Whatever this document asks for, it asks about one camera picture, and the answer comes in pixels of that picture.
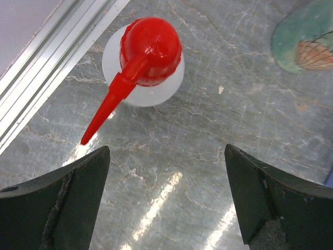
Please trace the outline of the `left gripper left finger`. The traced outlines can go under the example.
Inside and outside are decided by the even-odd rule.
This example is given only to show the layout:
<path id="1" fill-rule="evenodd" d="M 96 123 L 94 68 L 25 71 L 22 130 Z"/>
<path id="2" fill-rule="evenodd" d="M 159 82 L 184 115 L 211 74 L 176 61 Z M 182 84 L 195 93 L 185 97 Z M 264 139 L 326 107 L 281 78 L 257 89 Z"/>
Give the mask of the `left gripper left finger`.
<path id="1" fill-rule="evenodd" d="M 88 249 L 109 171 L 103 146 L 1 190 L 1 249 Z"/>

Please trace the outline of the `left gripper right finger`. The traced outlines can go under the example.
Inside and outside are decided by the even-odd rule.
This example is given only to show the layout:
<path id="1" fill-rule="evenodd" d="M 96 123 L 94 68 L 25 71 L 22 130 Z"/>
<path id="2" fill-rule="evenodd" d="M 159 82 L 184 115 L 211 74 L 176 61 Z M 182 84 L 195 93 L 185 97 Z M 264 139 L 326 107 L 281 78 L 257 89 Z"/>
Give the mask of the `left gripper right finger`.
<path id="1" fill-rule="evenodd" d="M 332 249 L 332 188 L 227 144 L 225 163 L 243 243 L 250 249 Z"/>

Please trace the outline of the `small purple bin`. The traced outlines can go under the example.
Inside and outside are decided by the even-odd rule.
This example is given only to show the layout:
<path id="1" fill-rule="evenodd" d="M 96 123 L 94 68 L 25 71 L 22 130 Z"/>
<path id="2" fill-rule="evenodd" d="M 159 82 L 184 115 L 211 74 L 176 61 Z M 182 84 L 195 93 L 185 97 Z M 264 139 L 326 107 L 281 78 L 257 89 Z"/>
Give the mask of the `small purple bin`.
<path id="1" fill-rule="evenodd" d="M 325 185 L 330 187 L 330 188 L 333 188 L 333 169 L 332 168 L 331 168 L 329 174 L 326 177 Z"/>

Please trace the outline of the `beige patterned mug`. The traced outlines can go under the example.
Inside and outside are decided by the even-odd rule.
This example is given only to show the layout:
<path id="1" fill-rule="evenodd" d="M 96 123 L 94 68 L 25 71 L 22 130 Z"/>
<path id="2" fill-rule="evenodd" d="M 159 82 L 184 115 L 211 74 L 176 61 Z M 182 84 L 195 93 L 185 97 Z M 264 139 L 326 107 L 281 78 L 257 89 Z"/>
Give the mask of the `beige patterned mug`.
<path id="1" fill-rule="evenodd" d="M 332 0 L 311 1 L 274 29 L 271 51 L 290 73 L 332 69 Z"/>

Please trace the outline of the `red cap wash bottle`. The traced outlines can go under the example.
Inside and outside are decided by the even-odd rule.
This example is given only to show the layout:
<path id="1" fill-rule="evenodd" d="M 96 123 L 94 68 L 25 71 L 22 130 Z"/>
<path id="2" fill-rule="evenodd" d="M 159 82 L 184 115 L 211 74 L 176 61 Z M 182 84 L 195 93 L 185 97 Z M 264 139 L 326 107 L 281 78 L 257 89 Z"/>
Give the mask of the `red cap wash bottle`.
<path id="1" fill-rule="evenodd" d="M 87 144 L 120 103 L 151 107 L 182 84 L 185 59 L 173 26 L 158 17 L 135 20 L 109 39 L 102 57 L 108 92 L 81 138 Z"/>

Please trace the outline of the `aluminium frame rail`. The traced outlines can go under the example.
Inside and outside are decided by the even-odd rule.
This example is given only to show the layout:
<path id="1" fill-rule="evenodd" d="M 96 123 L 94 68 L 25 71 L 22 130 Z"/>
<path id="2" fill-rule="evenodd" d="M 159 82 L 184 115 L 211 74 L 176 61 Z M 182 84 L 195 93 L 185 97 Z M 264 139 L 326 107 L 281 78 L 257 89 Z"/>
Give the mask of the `aluminium frame rail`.
<path id="1" fill-rule="evenodd" d="M 61 1 L 1 77 L 1 151 L 128 1 Z"/>

